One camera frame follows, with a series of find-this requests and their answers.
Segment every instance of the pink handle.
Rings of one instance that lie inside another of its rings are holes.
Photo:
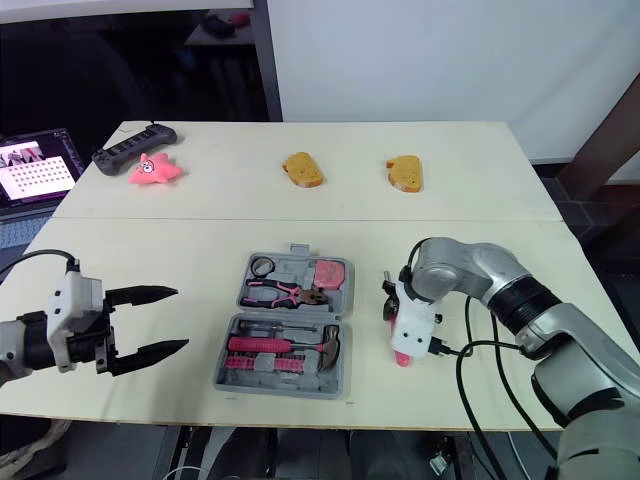
[[[227,368],[237,368],[240,370],[253,370],[256,359],[252,357],[227,357],[224,366]]]
[[[231,337],[228,349],[231,352],[287,353],[291,342],[284,338]]]
[[[276,358],[275,369],[303,373],[304,360],[301,358]]]
[[[391,333],[393,333],[393,329],[396,327],[396,317],[394,316],[391,319]],[[411,364],[411,357],[406,353],[393,352],[396,354],[396,363],[401,367],[408,367]]]

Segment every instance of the screwdriver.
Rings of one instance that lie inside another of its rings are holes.
[[[258,330],[262,332],[282,332],[284,330],[306,330],[307,332],[317,332],[315,327],[299,327],[286,326],[280,322],[250,322],[241,320],[239,324],[240,330]]]

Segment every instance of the laptop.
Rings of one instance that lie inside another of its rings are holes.
[[[22,255],[83,171],[64,128],[0,142],[0,266]]]

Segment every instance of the plastic case latch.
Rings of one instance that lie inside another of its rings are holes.
[[[306,245],[304,243],[292,243],[289,247],[289,251],[292,255],[302,255],[304,257],[308,257],[309,255],[311,255],[309,245]]]

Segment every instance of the gray tool case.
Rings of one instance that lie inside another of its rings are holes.
[[[251,266],[258,257],[267,257],[273,261],[273,265],[267,266],[267,272],[269,267],[274,268],[266,276],[262,274],[259,280],[295,283],[304,290],[312,289],[315,288],[313,282],[316,262],[329,260],[344,266],[344,282],[337,290],[321,289],[328,297],[328,302],[321,305],[301,304],[297,308],[246,306],[246,301],[242,304],[246,298],[271,302],[288,295],[267,286],[246,285],[248,280],[255,278]],[[234,315],[231,319],[213,378],[215,387],[231,392],[324,399],[339,397],[344,386],[344,349],[349,344],[348,328],[340,321],[340,317],[350,308],[352,298],[353,266],[345,259],[311,256],[309,246],[299,244],[292,244],[289,254],[253,254],[247,263],[236,300],[242,313]],[[320,371],[321,356],[325,354],[318,352],[314,345],[326,340],[328,326],[337,327],[340,350],[336,363],[325,371]],[[280,338],[311,346],[308,349],[296,348],[291,353],[277,355],[245,354],[229,351],[229,341],[235,336]],[[276,369],[276,365],[282,367],[283,362],[285,365],[291,365],[287,364],[288,360],[293,360],[296,367],[291,370]]]

